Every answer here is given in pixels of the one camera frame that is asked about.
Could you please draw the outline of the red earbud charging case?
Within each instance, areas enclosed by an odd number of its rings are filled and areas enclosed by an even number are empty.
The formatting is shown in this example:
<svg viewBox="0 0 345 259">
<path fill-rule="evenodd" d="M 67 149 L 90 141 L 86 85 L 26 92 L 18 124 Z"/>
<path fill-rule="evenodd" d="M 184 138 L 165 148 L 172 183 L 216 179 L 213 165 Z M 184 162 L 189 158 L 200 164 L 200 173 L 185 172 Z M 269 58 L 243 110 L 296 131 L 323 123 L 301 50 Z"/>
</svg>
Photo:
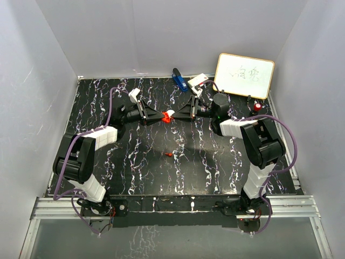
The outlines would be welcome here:
<svg viewBox="0 0 345 259">
<path fill-rule="evenodd" d="M 169 124 L 171 122 L 171 116 L 169 115 L 168 112 L 163 112 L 162 113 L 164 117 L 161 119 L 164 123 Z"/>
</svg>

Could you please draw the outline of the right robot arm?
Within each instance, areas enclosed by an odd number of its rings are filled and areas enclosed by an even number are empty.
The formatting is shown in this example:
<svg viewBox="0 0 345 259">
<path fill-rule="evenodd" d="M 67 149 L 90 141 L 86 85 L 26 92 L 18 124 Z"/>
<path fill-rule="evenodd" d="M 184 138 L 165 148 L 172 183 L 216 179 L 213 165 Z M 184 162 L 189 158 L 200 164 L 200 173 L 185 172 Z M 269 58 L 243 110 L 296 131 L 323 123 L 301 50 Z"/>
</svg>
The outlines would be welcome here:
<svg viewBox="0 0 345 259">
<path fill-rule="evenodd" d="M 193 121 L 196 117 L 210 118 L 214 133 L 243 141 L 250 168 L 240 197 L 217 201 L 214 210 L 226 216 L 253 214 L 263 206 L 270 206 L 266 185 L 278 160 L 285 155 L 286 148 L 271 118 L 233 120 L 228 115 L 229 106 L 228 98 L 223 93 L 215 94 L 209 107 L 199 104 L 199 100 L 191 96 L 188 103 L 170 114 L 170 117 L 181 121 Z"/>
</svg>

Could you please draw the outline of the white earbud charging case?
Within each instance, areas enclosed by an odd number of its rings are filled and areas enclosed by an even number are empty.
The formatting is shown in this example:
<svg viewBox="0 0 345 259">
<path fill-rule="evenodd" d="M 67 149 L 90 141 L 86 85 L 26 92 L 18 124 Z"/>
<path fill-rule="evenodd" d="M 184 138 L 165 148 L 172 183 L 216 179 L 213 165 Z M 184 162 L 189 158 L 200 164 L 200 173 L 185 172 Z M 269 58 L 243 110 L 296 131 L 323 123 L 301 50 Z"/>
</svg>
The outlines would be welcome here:
<svg viewBox="0 0 345 259">
<path fill-rule="evenodd" d="M 167 111 L 168 116 L 172 116 L 174 113 L 175 113 L 174 110 L 168 110 L 168 111 Z"/>
</svg>

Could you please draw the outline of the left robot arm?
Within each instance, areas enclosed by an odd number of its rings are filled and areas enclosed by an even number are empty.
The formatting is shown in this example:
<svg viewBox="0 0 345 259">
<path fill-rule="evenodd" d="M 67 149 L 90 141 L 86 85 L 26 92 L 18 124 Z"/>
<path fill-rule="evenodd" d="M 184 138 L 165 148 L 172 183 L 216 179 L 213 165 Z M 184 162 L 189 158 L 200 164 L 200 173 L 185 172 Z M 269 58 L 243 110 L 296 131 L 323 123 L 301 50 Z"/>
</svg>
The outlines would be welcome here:
<svg viewBox="0 0 345 259">
<path fill-rule="evenodd" d="M 160 121 L 170 121 L 169 112 L 158 112 L 143 100 L 129 108 L 121 105 L 109 108 L 104 125 L 90 131 L 62 137 L 53 172 L 59 179 L 66 179 L 74 186 L 72 193 L 78 197 L 77 204 L 98 215 L 107 215 L 112 209 L 109 194 L 93 174 L 94 157 L 97 150 L 120 140 L 126 125 L 140 122 L 148 126 Z"/>
</svg>

